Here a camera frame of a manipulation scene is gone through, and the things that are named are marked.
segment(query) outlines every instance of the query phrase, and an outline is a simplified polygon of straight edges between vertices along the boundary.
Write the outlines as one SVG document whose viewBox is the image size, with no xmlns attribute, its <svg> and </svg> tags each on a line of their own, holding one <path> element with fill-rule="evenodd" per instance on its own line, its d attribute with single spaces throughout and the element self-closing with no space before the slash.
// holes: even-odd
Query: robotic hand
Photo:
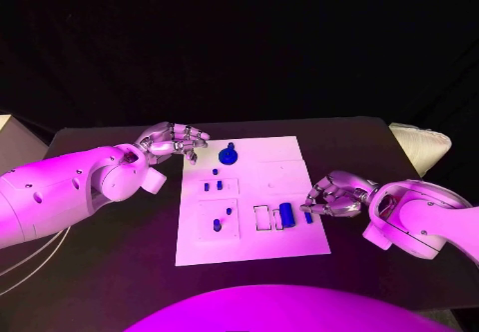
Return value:
<svg viewBox="0 0 479 332">
<path fill-rule="evenodd" d="M 97 147 L 18 167 L 0 176 L 0 248 L 60 232 L 126 200 L 141 187 L 156 194 L 167 176 L 151 166 L 172 154 L 195 165 L 201 130 L 162 122 L 133 144 Z"/>
<path fill-rule="evenodd" d="M 327 204 L 315 204 L 318 197 Z M 433 259 L 446 241 L 479 263 L 479 207 L 438 185 L 406 180 L 383 187 L 348 172 L 334 171 L 314 186 L 301 210 L 354 217 L 369 206 L 364 237 L 384 250 L 394 243 L 413 256 Z"/>
</svg>

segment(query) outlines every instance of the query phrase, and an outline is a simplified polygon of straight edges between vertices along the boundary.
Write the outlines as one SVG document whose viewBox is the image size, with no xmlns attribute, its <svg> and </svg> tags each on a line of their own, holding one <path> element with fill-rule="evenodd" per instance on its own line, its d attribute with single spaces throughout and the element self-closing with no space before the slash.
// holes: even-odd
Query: black table surface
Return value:
<svg viewBox="0 0 479 332">
<path fill-rule="evenodd" d="M 213 139 L 296 136 L 315 183 L 332 170 L 379 183 L 419 178 L 390 129 L 377 118 L 194 124 Z M 133 142 L 145 127 L 66 129 L 48 157 Z M 331 255 L 175 266 L 184 159 L 156 166 L 168 182 L 139 190 L 71 229 L 34 277 L 0 297 L 0 331 L 120 331 L 172 303 L 221 288 L 296 284 L 340 289 L 412 310 L 479 305 L 479 272 L 446 244 L 431 261 L 363 237 L 369 214 L 322 218 Z M 2 250 L 0 270 L 48 239 Z M 45 250 L 0 279 L 8 288 L 48 256 Z"/>
</svg>

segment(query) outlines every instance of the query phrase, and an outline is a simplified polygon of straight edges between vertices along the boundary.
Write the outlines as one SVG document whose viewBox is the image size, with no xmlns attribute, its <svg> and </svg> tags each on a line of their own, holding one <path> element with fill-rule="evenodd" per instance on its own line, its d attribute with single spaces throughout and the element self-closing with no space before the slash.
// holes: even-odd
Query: small blue piece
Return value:
<svg viewBox="0 0 479 332">
<path fill-rule="evenodd" d="M 239 160 L 239 153 L 236 151 L 236 145 L 229 143 L 229 147 L 220 151 L 220 162 L 226 165 L 233 165 Z"/>
<path fill-rule="evenodd" d="M 305 212 L 306 215 L 306 222 L 312 223 L 312 214 L 309 212 Z"/>
<path fill-rule="evenodd" d="M 216 232 L 220 232 L 223 230 L 223 224 L 220 223 L 220 219 L 216 219 L 213 221 L 213 229 Z"/>
<path fill-rule="evenodd" d="M 280 216 L 283 228 L 291 228 L 296 225 L 292 203 L 280 204 Z"/>
</svg>

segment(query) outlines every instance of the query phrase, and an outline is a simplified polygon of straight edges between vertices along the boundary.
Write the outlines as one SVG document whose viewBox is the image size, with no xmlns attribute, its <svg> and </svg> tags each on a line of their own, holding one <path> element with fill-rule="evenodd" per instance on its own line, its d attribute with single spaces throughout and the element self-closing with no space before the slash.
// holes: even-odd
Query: white cable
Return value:
<svg viewBox="0 0 479 332">
<path fill-rule="evenodd" d="M 24 261 L 18 262 L 11 268 L 8 268 L 2 273 L 0 276 L 3 276 L 6 273 L 9 273 L 15 268 L 18 268 L 37 254 L 41 253 L 41 251 L 50 246 L 50 244 L 55 241 L 55 238 L 64 233 L 61 230 L 57 235 L 51 238 L 51 240 L 45 243 L 44 247 L 27 258 Z"/>
<path fill-rule="evenodd" d="M 70 232 L 70 227 L 66 231 L 66 234 L 64 234 L 64 237 L 57 245 L 57 248 L 54 250 L 54 252 L 51 253 L 51 256 L 45 259 L 44 263 L 41 264 L 41 266 L 34 270 L 34 272 L 24 278 L 24 280 L 21 280 L 11 288 L 8 288 L 2 293 L 0 293 L 0 296 L 3 296 L 15 287 L 18 287 L 24 282 L 25 280 L 28 280 L 28 278 L 31 278 L 31 276 L 41 270 L 41 267 L 48 263 L 50 259 L 53 258 L 55 252 L 58 251 L 58 248 L 61 247 L 63 243 L 64 243 L 64 240 L 67 238 L 67 235 L 68 235 L 68 232 Z"/>
</svg>

